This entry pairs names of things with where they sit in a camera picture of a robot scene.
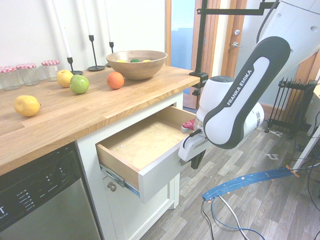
open drawer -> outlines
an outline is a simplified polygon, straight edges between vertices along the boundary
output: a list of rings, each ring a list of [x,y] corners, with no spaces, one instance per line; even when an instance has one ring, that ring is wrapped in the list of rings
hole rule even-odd
[[[184,168],[181,125],[194,118],[169,106],[97,143],[101,169],[146,203]]]

jar lid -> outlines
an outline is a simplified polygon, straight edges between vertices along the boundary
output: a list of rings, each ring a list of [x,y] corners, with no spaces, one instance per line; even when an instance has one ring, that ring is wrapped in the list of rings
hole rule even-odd
[[[43,61],[41,64],[42,66],[52,66],[52,65],[57,65],[60,62],[58,60],[48,60],[48,61]]]
[[[35,63],[23,63],[16,66],[17,69],[33,69],[37,65]]]
[[[10,73],[15,71],[16,68],[14,66],[2,66],[0,67],[0,73],[4,74],[4,73]]]

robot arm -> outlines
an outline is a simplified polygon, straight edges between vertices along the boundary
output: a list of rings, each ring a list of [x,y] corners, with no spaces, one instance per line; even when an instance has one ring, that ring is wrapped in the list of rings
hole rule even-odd
[[[195,119],[198,134],[183,141],[188,162],[212,144],[236,147],[264,119],[258,102],[269,84],[320,48],[320,0],[283,0],[233,82],[209,79]]]

stainless steel dishwasher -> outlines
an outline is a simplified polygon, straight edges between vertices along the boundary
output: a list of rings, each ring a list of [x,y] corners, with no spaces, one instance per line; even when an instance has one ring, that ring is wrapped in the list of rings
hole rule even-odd
[[[0,240],[103,240],[74,143],[0,176]]]

wooden countertop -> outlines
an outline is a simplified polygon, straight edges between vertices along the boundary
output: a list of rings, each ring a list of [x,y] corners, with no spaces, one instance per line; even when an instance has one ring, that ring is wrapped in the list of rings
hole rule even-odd
[[[41,82],[13,91],[0,89],[0,175],[50,153],[199,82],[189,70],[163,66],[149,80],[125,80],[112,90],[106,82],[112,68],[85,71],[89,90],[82,95],[57,82]],[[41,104],[33,117],[15,112],[14,100],[31,95]]]

